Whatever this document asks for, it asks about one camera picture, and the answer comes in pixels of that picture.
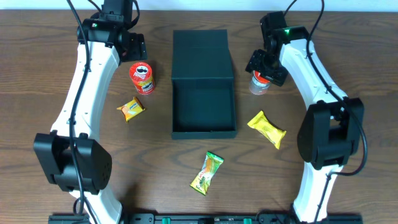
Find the red Pringles can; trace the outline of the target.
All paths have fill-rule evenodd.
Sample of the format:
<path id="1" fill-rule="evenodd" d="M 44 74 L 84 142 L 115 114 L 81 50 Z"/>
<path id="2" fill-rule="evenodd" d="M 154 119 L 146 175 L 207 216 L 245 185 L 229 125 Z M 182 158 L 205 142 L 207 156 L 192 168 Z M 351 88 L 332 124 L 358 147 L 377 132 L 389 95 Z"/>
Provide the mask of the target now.
<path id="1" fill-rule="evenodd" d="M 137 92 L 149 95 L 155 90 L 152 68 L 145 62 L 137 62 L 129 69 L 129 76 Z"/>

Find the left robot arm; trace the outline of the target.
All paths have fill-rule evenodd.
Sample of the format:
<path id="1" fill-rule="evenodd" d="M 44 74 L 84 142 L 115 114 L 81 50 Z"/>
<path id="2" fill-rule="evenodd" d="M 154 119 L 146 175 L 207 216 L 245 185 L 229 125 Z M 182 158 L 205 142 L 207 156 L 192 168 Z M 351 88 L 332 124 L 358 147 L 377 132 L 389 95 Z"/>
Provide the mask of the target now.
<path id="1" fill-rule="evenodd" d="M 100 122 L 110 81 L 123 62 L 147 58 L 144 36 L 132 32 L 140 16 L 135 0 L 105 1 L 79 19 L 75 73 L 50 132 L 37 134 L 34 152 L 49 183 L 71 194 L 69 215 L 49 223 L 119 223 L 121 202 L 109 179 L 112 158 L 100 145 Z"/>

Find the silver-sided Pringles can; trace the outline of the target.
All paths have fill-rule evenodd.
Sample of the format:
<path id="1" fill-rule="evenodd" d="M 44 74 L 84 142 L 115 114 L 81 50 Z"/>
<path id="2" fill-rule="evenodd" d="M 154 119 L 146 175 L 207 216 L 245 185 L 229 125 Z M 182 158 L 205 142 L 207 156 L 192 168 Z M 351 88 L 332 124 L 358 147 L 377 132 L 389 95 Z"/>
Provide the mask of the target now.
<path id="1" fill-rule="evenodd" d="M 251 81 L 249 83 L 249 90 L 252 94 L 263 95 L 268 91 L 270 85 L 271 82 L 265 78 L 262 78 L 259 72 L 252 72 Z"/>

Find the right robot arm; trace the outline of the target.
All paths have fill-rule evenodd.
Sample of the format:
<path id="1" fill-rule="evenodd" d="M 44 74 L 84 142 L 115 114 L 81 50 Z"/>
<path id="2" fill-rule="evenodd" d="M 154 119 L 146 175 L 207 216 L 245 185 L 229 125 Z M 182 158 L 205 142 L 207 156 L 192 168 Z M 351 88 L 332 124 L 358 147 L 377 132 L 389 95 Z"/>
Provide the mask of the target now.
<path id="1" fill-rule="evenodd" d="M 361 215 L 327 212 L 333 184 L 340 176 L 353 176 L 364 167 L 343 172 L 360 143 L 364 105 L 349 98 L 329 76 L 315 52 L 312 33 L 304 26 L 288 26 L 285 13 L 270 12 L 261 20 L 264 49 L 255 50 L 246 71 L 282 86 L 291 76 L 304 100 L 306 114 L 297 135 L 304 161 L 299 193 L 287 214 L 266 213 L 261 223 L 362 223 Z"/>

